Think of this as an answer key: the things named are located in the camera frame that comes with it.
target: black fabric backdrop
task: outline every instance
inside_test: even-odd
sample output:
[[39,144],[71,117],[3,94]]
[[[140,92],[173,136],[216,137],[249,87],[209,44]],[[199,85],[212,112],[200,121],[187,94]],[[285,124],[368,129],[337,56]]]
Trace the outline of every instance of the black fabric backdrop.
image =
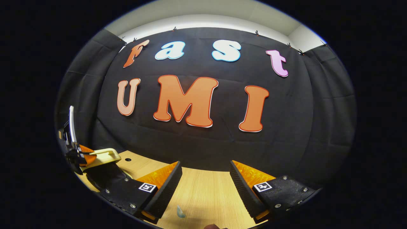
[[[131,49],[150,40],[134,63],[123,68]],[[216,40],[241,44],[236,62],[211,56]],[[161,46],[186,43],[181,58],[156,60]],[[326,182],[341,165],[352,143],[356,105],[350,78],[339,58],[321,45],[305,55],[288,45],[252,33],[221,28],[179,29],[124,42],[106,30],[98,33],[75,58],[59,92],[56,125],[75,107],[77,138],[90,148],[115,148],[184,167],[228,171],[236,160],[273,176],[291,175],[308,183]],[[266,50],[278,50],[286,58],[288,77],[278,76]],[[186,91],[198,77],[219,81],[212,95],[210,128],[193,127],[172,115],[157,121],[161,75],[176,75]],[[134,112],[119,113],[118,83],[140,78]],[[258,133],[240,131],[247,106],[245,86],[267,89]],[[129,89],[124,103],[128,103]]]

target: wooden table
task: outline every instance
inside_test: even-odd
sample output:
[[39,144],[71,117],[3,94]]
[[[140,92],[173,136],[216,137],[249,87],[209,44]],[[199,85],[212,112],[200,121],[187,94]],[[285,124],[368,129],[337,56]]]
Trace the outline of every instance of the wooden table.
[[[119,155],[122,160],[117,165],[133,179],[168,165],[130,151]],[[89,189],[98,192],[84,175],[78,177]],[[185,218],[177,216],[177,205],[186,214]],[[164,229],[203,229],[209,224],[229,229],[247,229],[257,225],[243,205],[229,172],[182,167],[181,180],[156,226]]]

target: orange letter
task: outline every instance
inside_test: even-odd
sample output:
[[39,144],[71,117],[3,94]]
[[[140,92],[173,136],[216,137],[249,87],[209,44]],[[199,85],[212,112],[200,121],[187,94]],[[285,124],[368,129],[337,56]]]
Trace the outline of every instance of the orange letter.
[[117,109],[122,115],[129,116],[133,113],[134,104],[136,103],[136,91],[137,85],[140,83],[140,79],[135,78],[130,80],[130,99],[127,106],[124,105],[123,97],[125,95],[125,88],[127,86],[127,80],[119,82],[119,92],[117,93]]
[[189,106],[191,114],[185,119],[191,126],[211,127],[212,120],[209,117],[212,93],[218,86],[218,81],[209,77],[199,77],[194,81],[186,93],[181,88],[178,77],[175,75],[163,75],[158,78],[161,84],[158,109],[153,117],[159,121],[169,121],[168,103],[177,122],[184,117]]
[[134,62],[134,58],[136,58],[140,54],[141,50],[143,49],[143,46],[146,46],[149,42],[150,42],[150,40],[146,40],[145,42],[142,42],[142,43],[134,46],[131,49],[130,56],[127,59],[127,62],[125,63],[123,68],[130,66]]
[[261,114],[263,113],[264,100],[269,96],[269,91],[258,86],[246,86],[249,95],[246,116],[239,124],[239,129],[246,132],[259,132],[263,129]]

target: white wall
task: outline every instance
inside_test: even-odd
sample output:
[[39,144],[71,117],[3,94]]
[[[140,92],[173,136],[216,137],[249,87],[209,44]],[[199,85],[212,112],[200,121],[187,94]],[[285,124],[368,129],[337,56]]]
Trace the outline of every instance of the white wall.
[[130,31],[127,31],[119,35],[118,37],[121,38],[123,36],[126,36],[123,40],[125,42],[132,42],[134,38],[137,38],[137,40],[139,40],[143,37],[150,36],[152,34],[172,30],[175,26],[177,27],[177,29],[197,28],[197,27],[237,29],[253,34],[255,34],[257,30],[258,33],[262,36],[272,38],[284,44],[291,43],[291,46],[295,48],[293,42],[289,39],[289,37],[278,31],[240,18],[211,14],[183,15],[161,19],[134,28]]
[[298,50],[299,48],[303,52],[323,45],[321,41],[326,44],[326,42],[320,36],[304,25],[300,25],[297,29],[295,29],[288,36],[288,38],[293,42],[293,44],[295,44],[295,49]]

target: ceiling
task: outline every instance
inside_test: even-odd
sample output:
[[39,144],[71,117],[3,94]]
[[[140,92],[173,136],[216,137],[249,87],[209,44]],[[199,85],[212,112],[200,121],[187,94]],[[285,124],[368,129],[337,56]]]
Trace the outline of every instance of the ceiling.
[[286,36],[301,25],[285,13],[254,0],[157,0],[123,15],[105,29],[119,36],[150,22],[190,14],[240,18],[269,27]]

